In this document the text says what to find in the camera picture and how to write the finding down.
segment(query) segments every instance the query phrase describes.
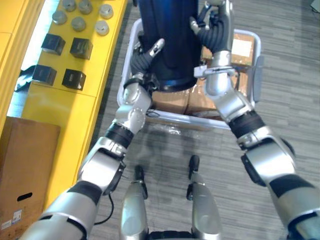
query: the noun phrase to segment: gray carpet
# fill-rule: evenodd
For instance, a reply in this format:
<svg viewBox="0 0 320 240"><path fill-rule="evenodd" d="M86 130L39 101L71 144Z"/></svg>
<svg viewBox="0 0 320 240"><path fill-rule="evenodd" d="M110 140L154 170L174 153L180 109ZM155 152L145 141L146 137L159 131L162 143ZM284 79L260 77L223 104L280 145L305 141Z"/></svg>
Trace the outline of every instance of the gray carpet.
<svg viewBox="0 0 320 240"><path fill-rule="evenodd" d="M304 0L237 0L235 27L257 33L265 56L258 113L296 151L297 172L320 186L320 30L319 15ZM117 91L132 25L139 11L127 5L93 139L105 133L117 105ZM115 210L95 226L91 240L117 239L122 198L136 164L146 170L145 201L150 231L191 228L192 203L185 198L188 161L201 158L200 173L214 194L226 240L278 240L286 231L269 193L251 182L240 160L242 151L228 131L197 131L147 123L125 158L127 168L112 194ZM97 219L109 214L102 200Z"/></svg>

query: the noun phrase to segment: silver cylindrical weight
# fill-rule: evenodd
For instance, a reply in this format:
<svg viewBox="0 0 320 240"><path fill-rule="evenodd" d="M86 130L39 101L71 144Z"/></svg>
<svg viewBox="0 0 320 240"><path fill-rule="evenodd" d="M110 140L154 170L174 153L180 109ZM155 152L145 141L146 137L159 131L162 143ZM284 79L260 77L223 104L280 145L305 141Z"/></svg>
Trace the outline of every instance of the silver cylindrical weight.
<svg viewBox="0 0 320 240"><path fill-rule="evenodd" d="M106 23L106 21L101 20L97 21L95 24L95 31L100 35L100 36L105 36L109 33L109 26Z"/></svg>
<svg viewBox="0 0 320 240"><path fill-rule="evenodd" d="M72 12L77 7L75 0L63 0L62 6L67 12Z"/></svg>
<svg viewBox="0 0 320 240"><path fill-rule="evenodd" d="M92 4L89 0L82 0L79 2L78 8L82 14L89 14L92 11Z"/></svg>
<svg viewBox="0 0 320 240"><path fill-rule="evenodd" d="M110 19L114 15L114 10L109 4L103 4L99 8L99 14L104 19Z"/></svg>
<svg viewBox="0 0 320 240"><path fill-rule="evenodd" d="M63 11L57 10L52 14L52 21L58 25L64 24L67 21L67 15Z"/></svg>
<svg viewBox="0 0 320 240"><path fill-rule="evenodd" d="M86 22L82 16L77 16L72 19L71 26L75 31L81 32L86 28Z"/></svg>

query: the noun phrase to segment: dark blue container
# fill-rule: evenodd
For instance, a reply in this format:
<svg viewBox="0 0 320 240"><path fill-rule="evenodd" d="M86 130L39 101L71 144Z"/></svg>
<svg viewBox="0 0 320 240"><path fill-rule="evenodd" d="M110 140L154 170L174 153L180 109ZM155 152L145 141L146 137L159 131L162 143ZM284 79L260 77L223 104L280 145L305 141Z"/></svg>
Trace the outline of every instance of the dark blue container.
<svg viewBox="0 0 320 240"><path fill-rule="evenodd" d="M201 44L189 26L197 19L198 0L137 0L143 25L139 37L146 52L160 38L165 47L154 59L151 72L160 83L160 92L191 88L197 81L194 67L199 65Z"/></svg>

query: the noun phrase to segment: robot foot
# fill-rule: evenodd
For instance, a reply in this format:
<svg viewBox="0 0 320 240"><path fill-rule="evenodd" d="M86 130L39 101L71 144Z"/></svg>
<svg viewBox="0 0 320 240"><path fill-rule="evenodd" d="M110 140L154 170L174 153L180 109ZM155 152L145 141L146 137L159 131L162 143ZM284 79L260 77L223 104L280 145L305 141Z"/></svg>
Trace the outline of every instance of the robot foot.
<svg viewBox="0 0 320 240"><path fill-rule="evenodd" d="M134 167L134 181L141 183L143 190L143 198L146 200L148 198L148 190L145 183L145 172L142 166L136 165Z"/></svg>
<svg viewBox="0 0 320 240"><path fill-rule="evenodd" d="M198 172L200 164L200 158L198 155L192 155L189 161L189 179L191 180L192 174ZM186 191L186 199L192 201L193 199L193 183L189 184Z"/></svg>
<svg viewBox="0 0 320 240"><path fill-rule="evenodd" d="M189 179L191 180L191 176L193 172L198 172L200 164L200 157L198 155L192 155L189 161Z"/></svg>

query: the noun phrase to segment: black wire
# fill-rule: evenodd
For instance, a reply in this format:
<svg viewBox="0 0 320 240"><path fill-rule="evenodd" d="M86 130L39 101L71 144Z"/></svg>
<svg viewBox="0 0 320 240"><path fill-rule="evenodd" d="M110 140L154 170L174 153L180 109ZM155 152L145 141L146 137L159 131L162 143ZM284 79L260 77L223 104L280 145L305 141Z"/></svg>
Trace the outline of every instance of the black wire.
<svg viewBox="0 0 320 240"><path fill-rule="evenodd" d="M146 116L149 118L158 118L160 117L160 114L155 112L155 109L149 109L146 111Z"/></svg>
<svg viewBox="0 0 320 240"><path fill-rule="evenodd" d="M114 213L115 205L114 205L114 201L112 201L111 193L109 194L109 199L110 199L110 203L111 203L111 212L110 212L109 216L105 220L95 222L94 225L104 224L106 221L108 221L111 218L112 214Z"/></svg>
<svg viewBox="0 0 320 240"><path fill-rule="evenodd" d="M239 90L239 85L240 85L240 72L238 68L234 68L236 70L236 73L238 74L237 78L236 78L236 83L235 83L235 90Z"/></svg>

